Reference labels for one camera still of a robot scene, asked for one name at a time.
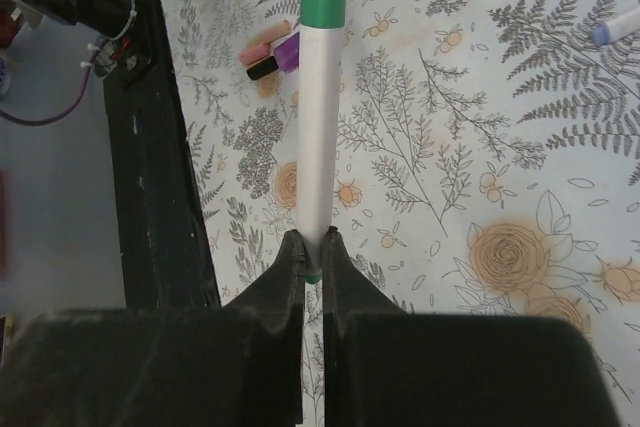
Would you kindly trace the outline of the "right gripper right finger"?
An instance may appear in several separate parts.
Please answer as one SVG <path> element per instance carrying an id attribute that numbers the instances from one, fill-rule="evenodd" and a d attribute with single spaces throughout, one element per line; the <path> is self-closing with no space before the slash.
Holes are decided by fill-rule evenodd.
<path id="1" fill-rule="evenodd" d="M 322 242 L 329 426 L 616 426 L 586 339 L 549 317 L 408 313 Z"/>

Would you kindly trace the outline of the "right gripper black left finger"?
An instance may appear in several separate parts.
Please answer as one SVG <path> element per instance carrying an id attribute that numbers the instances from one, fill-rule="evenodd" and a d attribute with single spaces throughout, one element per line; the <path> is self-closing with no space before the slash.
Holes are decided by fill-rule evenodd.
<path id="1" fill-rule="evenodd" d="M 59 311 L 1 369 L 5 426 L 294 426 L 303 417 L 305 248 L 222 308 Z"/>

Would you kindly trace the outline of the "black pen cap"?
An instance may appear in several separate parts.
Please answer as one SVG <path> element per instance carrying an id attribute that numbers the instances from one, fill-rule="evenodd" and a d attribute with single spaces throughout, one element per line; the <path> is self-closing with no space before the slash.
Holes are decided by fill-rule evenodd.
<path id="1" fill-rule="evenodd" d="M 246 73 L 252 81 L 259 81 L 260 79 L 274 72 L 277 72 L 278 70 L 279 66 L 275 57 L 269 56 L 249 67 L 246 70 Z"/>

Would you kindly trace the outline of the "pink pen cap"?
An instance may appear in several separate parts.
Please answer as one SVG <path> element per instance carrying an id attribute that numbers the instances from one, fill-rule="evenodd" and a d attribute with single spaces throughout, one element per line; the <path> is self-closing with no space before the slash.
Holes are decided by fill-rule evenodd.
<path id="1" fill-rule="evenodd" d="M 238 59 L 245 67 L 250 67 L 263 59 L 269 57 L 272 52 L 270 43 L 259 42 L 245 48 L 238 54 Z"/>

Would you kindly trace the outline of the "purple pen cap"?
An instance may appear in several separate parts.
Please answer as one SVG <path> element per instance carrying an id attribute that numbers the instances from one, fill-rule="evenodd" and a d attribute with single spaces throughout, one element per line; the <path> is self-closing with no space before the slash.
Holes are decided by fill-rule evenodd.
<path id="1" fill-rule="evenodd" d="M 295 32 L 273 50 L 273 57 L 280 71 L 291 73 L 298 68 L 299 42 L 300 35 L 298 32 Z"/>

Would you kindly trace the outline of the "green cap marker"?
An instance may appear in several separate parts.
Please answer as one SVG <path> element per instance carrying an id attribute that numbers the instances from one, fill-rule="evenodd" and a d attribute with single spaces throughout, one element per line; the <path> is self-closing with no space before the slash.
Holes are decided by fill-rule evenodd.
<path id="1" fill-rule="evenodd" d="M 345 15 L 346 0 L 301 0 L 296 228 L 311 284 L 332 222 Z"/>

